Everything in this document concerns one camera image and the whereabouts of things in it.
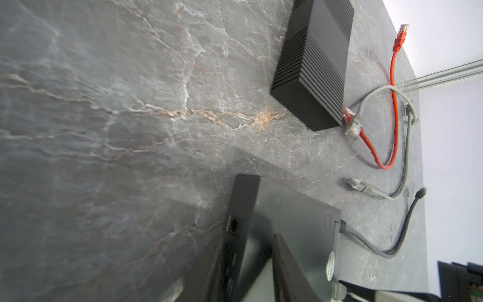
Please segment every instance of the white wall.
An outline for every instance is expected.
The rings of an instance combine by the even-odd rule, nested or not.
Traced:
[[[438,260],[483,264],[483,77],[419,93],[429,290]]]
[[[383,0],[416,77],[483,59],[483,0]]]

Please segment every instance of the round sticker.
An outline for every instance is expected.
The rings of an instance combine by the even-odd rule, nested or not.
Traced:
[[[334,266],[335,266],[335,253],[334,251],[332,251],[330,252],[329,259],[327,260],[327,265],[326,265],[326,275],[327,275],[328,281],[332,280],[332,277],[334,276]]]

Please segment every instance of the gray marble surface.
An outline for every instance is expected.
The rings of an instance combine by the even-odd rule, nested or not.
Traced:
[[[254,173],[342,209],[389,247],[422,185],[395,191],[345,127],[314,133],[269,95],[291,0],[3,0],[0,3],[0,295],[3,301],[171,301],[219,232],[234,177]],[[355,0],[345,102],[389,81],[395,31],[381,0]],[[401,52],[396,78],[414,78]],[[416,104],[417,95],[412,95]],[[390,93],[367,108],[383,158]],[[401,122],[404,140],[406,122]],[[423,204],[392,260],[339,235],[336,274],[427,290]]]

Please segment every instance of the cable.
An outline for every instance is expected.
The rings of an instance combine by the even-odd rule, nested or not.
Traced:
[[[354,189],[358,189],[359,191],[361,192],[364,192],[364,193],[368,193],[368,194],[374,194],[374,195],[377,195],[379,197],[382,197],[382,198],[385,198],[387,200],[390,200],[390,201],[395,201],[397,199],[399,199],[399,197],[401,197],[402,193],[404,192],[404,189],[406,188],[406,184],[408,182],[408,171],[409,171],[409,165],[410,165],[410,144],[411,144],[411,125],[412,123],[410,122],[412,118],[412,113],[408,113],[408,128],[407,128],[407,132],[406,132],[406,150],[405,150],[405,154],[404,154],[404,172],[403,172],[403,175],[402,175],[402,180],[401,180],[401,184],[399,185],[399,189],[398,191],[396,192],[396,194],[390,196],[378,189],[375,189],[373,188],[372,186],[366,184],[365,182],[359,180],[359,179],[355,179],[355,178],[351,178],[348,183],[354,188]]]
[[[392,248],[390,248],[388,250],[382,250],[382,249],[378,248],[377,246],[373,245],[361,233],[359,233],[358,231],[349,227],[347,225],[347,223],[343,220],[341,220],[341,228],[340,228],[339,232],[343,233],[345,235],[351,235],[351,236],[357,238],[360,242],[365,244],[375,254],[377,254],[381,257],[384,257],[386,259],[391,259],[395,255],[397,255],[397,253],[401,249],[402,244],[404,242],[404,239],[406,238],[406,233],[408,231],[408,226],[409,226],[409,220],[411,219],[411,215],[412,215],[412,212],[414,210],[414,207],[416,206],[417,202],[426,195],[426,191],[427,191],[427,189],[424,187],[416,193],[414,201],[412,202],[411,206],[409,207],[409,211],[406,214],[406,218],[404,219],[404,222],[403,222],[403,225],[402,225],[402,230],[401,230],[401,233],[399,234],[398,240],[392,246]]]
[[[358,135],[362,138],[362,140],[369,147],[369,150],[374,155],[374,158],[379,158],[379,155],[377,154],[376,149],[374,148],[374,146],[370,142],[369,138],[367,138],[367,136],[364,132],[364,128],[362,128],[362,122],[361,122],[360,119],[361,119],[361,116],[364,112],[364,108],[365,108],[368,100],[370,98],[372,98],[376,93],[378,93],[379,91],[384,90],[384,89],[391,89],[394,92],[397,92],[398,94],[400,94],[403,97],[403,99],[408,104],[406,106],[406,115],[408,117],[408,127],[407,127],[407,132],[406,132],[406,146],[405,146],[406,150],[405,150],[405,154],[404,154],[404,172],[403,172],[403,175],[402,175],[401,184],[399,185],[399,190],[397,191],[396,194],[394,194],[393,196],[390,196],[390,195],[388,195],[384,192],[381,192],[381,191],[373,188],[371,185],[366,184],[365,182],[363,182],[362,180],[357,179],[357,178],[350,178],[347,181],[347,183],[352,188],[359,190],[361,192],[365,192],[365,193],[368,193],[368,194],[374,194],[374,195],[380,196],[382,198],[385,198],[387,200],[395,201],[399,197],[401,197],[402,193],[404,192],[404,189],[406,188],[406,184],[407,184],[407,181],[408,181],[410,159],[411,159],[411,157],[410,157],[411,127],[412,127],[412,125],[417,124],[417,122],[418,122],[418,118],[416,118],[414,116],[414,113],[415,113],[416,110],[415,110],[414,104],[411,102],[411,99],[406,94],[404,94],[399,88],[394,87],[392,85],[385,85],[385,86],[379,87],[379,88],[373,90],[368,95],[366,95],[365,98],[362,100],[362,102],[359,106],[359,109],[357,111],[357,114],[354,115],[353,117],[351,117],[351,120],[350,120],[349,124],[347,125],[348,126],[347,131],[352,131],[352,133],[350,133],[350,134],[354,135],[354,132],[357,132],[357,130],[360,129],[360,133]]]
[[[404,41],[406,40],[406,32],[408,30],[409,25],[408,24],[402,24],[398,35],[396,39],[394,40],[394,46],[393,46],[393,57],[391,59],[391,85],[395,86],[396,82],[394,80],[394,69],[396,65],[396,57],[398,56],[398,52],[401,51],[402,45]],[[393,97],[393,105],[394,105],[394,145],[393,145],[393,152],[391,155],[391,159],[389,161],[388,165],[384,165],[381,162],[381,158],[377,154],[376,148],[370,141],[369,137],[364,132],[364,129],[361,129],[358,131],[360,133],[361,138],[363,139],[364,143],[367,145],[367,147],[370,149],[372,155],[374,156],[374,159],[377,163],[377,165],[384,170],[389,170],[394,166],[394,163],[396,162],[396,158],[398,156],[398,149],[399,149],[399,106],[398,106],[398,97],[396,95],[396,92],[392,92],[392,97]]]

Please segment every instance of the black object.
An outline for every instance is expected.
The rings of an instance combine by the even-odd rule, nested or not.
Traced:
[[[275,234],[272,249],[275,301],[321,302],[305,278],[282,235]]]
[[[176,302],[226,302],[220,278],[225,256],[220,236],[212,240],[187,277]],[[276,302],[321,302],[280,234],[273,238],[273,284]]]
[[[392,246],[392,248],[387,249],[387,250],[382,250],[375,245],[373,245],[367,238],[365,238],[361,233],[358,231],[354,230],[353,228],[349,227],[347,223],[344,220],[341,220],[341,228],[339,232],[344,233],[346,236],[351,235],[358,239],[360,242],[365,244],[371,251],[373,251],[375,254],[391,259],[394,256],[396,256],[399,252],[399,250],[402,247],[402,244],[404,243],[404,239],[406,238],[406,233],[408,232],[408,226],[409,226],[409,221],[411,219],[412,212],[414,210],[414,207],[418,203],[418,201],[423,198],[426,195],[426,188],[422,188],[419,191],[417,191],[416,195],[414,196],[414,200],[411,203],[411,206],[409,207],[409,210],[406,214],[406,218],[404,218],[404,222],[402,224],[402,230],[401,233],[399,233],[398,240],[396,243]]]
[[[441,299],[443,302],[470,301],[472,286],[483,286],[483,266],[468,263],[438,262],[440,271]]]
[[[317,296],[330,301],[332,275],[326,269],[333,268],[340,216],[339,209],[295,190],[238,174],[224,224],[226,300],[241,301],[255,280],[266,288],[257,300],[273,299],[273,277],[264,268],[279,233]]]
[[[270,94],[313,131],[342,124],[354,8],[349,0],[295,0]]]

